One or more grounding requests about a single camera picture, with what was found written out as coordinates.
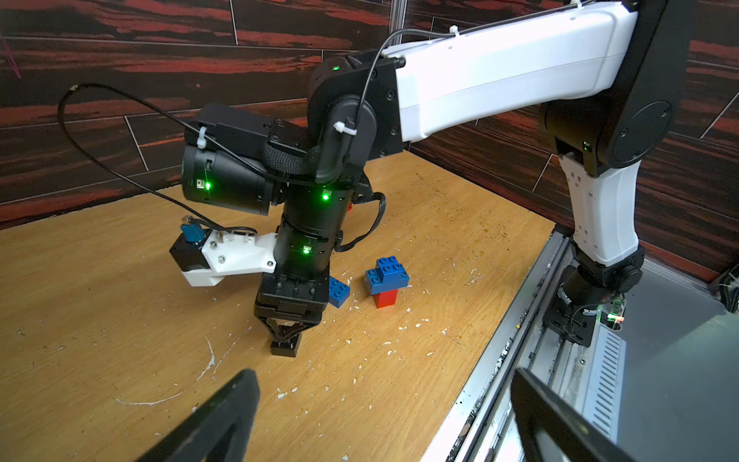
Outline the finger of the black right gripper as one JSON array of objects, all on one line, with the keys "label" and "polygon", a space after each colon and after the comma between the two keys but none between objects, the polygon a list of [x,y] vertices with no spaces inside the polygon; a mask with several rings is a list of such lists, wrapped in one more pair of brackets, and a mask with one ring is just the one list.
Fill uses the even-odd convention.
[{"label": "finger of the black right gripper", "polygon": [[271,335],[271,339],[273,339],[273,342],[283,342],[283,330],[278,319],[272,317],[258,317],[258,320],[265,325],[266,329],[269,331],[269,335]]},{"label": "finger of the black right gripper", "polygon": [[317,325],[315,323],[294,323],[293,325],[286,328],[286,340],[290,344],[299,344],[303,334],[306,331],[310,331]]}]

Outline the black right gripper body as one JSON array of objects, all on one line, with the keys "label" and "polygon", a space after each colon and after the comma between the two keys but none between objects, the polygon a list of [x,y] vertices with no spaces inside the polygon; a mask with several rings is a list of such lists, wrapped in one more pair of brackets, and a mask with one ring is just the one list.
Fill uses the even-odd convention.
[{"label": "black right gripper body", "polygon": [[297,280],[282,273],[264,273],[256,296],[254,314],[260,319],[318,325],[329,299],[329,273]]}]

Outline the red tall square brick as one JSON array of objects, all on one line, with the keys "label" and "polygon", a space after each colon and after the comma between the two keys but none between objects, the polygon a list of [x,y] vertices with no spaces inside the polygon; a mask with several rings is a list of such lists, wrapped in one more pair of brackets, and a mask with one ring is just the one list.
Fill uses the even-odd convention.
[{"label": "red tall square brick", "polygon": [[392,290],[387,292],[382,292],[378,294],[373,295],[373,301],[375,302],[375,306],[377,309],[382,309],[389,306],[394,306],[396,304],[396,301],[398,300],[398,292],[400,290]]}]

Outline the black square brick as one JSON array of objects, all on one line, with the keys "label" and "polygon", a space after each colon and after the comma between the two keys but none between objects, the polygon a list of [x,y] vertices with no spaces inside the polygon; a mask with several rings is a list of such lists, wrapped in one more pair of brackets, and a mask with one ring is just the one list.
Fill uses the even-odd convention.
[{"label": "black square brick", "polygon": [[299,336],[296,336],[286,342],[272,341],[271,347],[269,349],[271,350],[272,355],[295,358],[296,356],[298,356],[300,341],[301,338]]}]

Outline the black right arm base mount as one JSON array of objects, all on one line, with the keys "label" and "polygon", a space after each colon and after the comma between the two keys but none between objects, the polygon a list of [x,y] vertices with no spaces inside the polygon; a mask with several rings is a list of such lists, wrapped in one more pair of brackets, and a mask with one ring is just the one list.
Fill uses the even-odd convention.
[{"label": "black right arm base mount", "polygon": [[572,244],[575,265],[569,265],[556,288],[544,325],[562,339],[588,348],[596,321],[615,330],[623,321],[625,295],[643,276],[645,249],[638,246],[624,260],[606,267]]}]

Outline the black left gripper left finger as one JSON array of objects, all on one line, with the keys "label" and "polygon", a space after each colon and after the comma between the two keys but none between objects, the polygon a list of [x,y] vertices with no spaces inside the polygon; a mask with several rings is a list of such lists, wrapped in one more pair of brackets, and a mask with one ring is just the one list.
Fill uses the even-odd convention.
[{"label": "black left gripper left finger", "polygon": [[242,461],[261,397],[257,375],[237,373],[140,461]]}]

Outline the small blue square brick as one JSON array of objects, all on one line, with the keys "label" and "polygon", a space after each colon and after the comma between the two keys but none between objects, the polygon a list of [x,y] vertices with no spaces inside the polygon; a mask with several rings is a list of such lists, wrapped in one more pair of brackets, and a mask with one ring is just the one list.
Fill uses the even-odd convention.
[{"label": "small blue square brick", "polygon": [[387,279],[390,279],[390,281],[394,281],[397,280],[398,277],[402,275],[402,273],[407,273],[405,267],[400,264],[400,261],[398,261],[398,258],[396,258],[396,256],[379,258],[376,261],[375,269],[379,271],[379,273],[381,274],[381,279],[383,281],[386,281]]}]

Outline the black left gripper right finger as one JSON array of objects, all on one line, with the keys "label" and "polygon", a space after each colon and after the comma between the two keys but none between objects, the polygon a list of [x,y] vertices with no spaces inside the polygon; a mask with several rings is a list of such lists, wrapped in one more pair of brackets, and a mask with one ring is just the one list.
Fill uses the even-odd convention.
[{"label": "black left gripper right finger", "polygon": [[511,400],[527,461],[632,459],[527,369],[515,371]]}]

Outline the blue long brick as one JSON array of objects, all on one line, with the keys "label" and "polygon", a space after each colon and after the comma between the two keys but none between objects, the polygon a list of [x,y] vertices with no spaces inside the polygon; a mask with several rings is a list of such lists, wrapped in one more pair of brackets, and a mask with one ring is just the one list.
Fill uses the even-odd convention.
[{"label": "blue long brick", "polygon": [[336,308],[341,308],[350,295],[348,285],[340,280],[329,277],[329,303]]},{"label": "blue long brick", "polygon": [[407,273],[402,273],[397,280],[390,281],[390,279],[387,279],[383,281],[377,269],[368,269],[365,273],[365,282],[369,293],[374,296],[406,288],[409,285],[410,276]]}]

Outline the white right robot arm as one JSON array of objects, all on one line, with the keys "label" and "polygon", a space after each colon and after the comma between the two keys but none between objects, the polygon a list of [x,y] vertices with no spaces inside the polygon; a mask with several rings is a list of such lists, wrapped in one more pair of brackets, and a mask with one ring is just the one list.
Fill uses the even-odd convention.
[{"label": "white right robot arm", "polygon": [[384,204],[369,159],[465,124],[538,105],[565,171],[575,267],[546,325],[589,346],[596,323],[616,328],[641,279],[634,226],[642,159],[679,107],[692,38],[692,1],[573,1],[408,42],[338,56],[311,78],[305,126],[211,104],[186,127],[186,199],[246,213],[283,209],[277,231],[231,231],[187,219],[171,255],[194,287],[258,273],[256,317],[273,353],[295,355],[301,334],[342,299],[334,253],[353,248],[342,226],[353,205]]}]

